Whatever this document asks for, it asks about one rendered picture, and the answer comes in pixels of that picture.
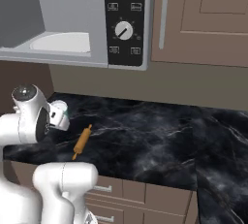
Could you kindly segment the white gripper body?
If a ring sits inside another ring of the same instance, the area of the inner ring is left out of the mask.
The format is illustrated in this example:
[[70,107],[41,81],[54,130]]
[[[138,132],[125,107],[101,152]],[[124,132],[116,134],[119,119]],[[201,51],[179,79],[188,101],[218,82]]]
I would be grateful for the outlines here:
[[70,126],[69,118],[63,112],[53,112],[50,115],[50,126],[52,128],[67,131]]

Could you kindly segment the white mug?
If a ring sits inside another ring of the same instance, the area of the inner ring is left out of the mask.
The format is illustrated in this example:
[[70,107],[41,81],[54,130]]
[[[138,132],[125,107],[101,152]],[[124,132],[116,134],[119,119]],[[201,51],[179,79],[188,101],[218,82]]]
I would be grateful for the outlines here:
[[63,111],[65,115],[68,115],[68,105],[62,100],[55,100],[51,103],[54,107]]

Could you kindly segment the white microwave turntable plate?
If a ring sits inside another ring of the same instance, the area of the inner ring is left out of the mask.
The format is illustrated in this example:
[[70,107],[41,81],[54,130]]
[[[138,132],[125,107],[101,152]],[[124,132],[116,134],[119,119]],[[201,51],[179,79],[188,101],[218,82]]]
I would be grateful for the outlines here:
[[51,34],[35,40],[30,47],[46,51],[86,53],[90,51],[89,34],[83,32]]

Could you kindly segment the white microwave dial knob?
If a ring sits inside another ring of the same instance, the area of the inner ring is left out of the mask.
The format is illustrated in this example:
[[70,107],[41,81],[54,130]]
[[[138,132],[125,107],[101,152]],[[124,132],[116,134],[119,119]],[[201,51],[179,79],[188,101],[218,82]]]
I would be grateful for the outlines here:
[[128,21],[120,21],[116,24],[114,32],[120,40],[127,41],[132,37],[134,28]]

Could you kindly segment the grey microwave oven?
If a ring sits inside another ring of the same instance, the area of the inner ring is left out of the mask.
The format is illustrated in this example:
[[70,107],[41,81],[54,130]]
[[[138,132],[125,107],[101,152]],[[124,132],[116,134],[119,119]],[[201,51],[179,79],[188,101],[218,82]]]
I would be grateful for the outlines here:
[[[113,68],[147,69],[151,54],[154,0],[0,0],[0,60]],[[134,28],[120,40],[114,32],[120,21]],[[47,35],[89,34],[90,51],[31,49]]]

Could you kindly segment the wooden rolling pin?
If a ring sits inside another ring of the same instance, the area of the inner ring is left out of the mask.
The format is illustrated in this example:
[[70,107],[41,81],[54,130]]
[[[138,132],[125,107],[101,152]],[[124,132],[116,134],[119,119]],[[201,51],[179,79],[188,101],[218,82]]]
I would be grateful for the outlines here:
[[76,145],[74,146],[74,155],[72,157],[73,160],[75,160],[79,154],[82,154],[82,151],[91,134],[91,128],[92,128],[92,125],[89,125],[87,128],[83,129],[80,137],[77,140]]

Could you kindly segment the brown drawer front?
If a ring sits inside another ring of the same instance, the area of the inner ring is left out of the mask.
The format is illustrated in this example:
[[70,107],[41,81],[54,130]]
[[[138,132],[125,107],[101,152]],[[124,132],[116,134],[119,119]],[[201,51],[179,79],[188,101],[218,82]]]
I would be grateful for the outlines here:
[[109,192],[103,192],[103,191],[92,189],[91,193],[102,194],[102,195],[115,197],[115,198],[122,197],[123,186],[122,186],[122,180],[119,178],[114,178],[114,177],[109,177],[109,176],[98,176],[98,181],[96,185],[105,186],[105,187],[108,187],[109,185],[111,185],[112,192],[109,193]]
[[101,205],[89,204],[87,203],[89,210],[98,216],[112,217],[114,216],[114,222],[104,222],[99,221],[99,224],[124,224],[124,210],[119,208],[110,208]]

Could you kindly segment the brown wall cupboard door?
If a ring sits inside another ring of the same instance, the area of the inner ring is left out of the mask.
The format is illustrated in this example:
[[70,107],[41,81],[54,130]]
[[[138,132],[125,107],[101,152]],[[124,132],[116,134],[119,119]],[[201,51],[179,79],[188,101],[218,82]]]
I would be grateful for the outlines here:
[[155,0],[151,59],[248,67],[248,0],[168,0],[159,49],[162,0]]

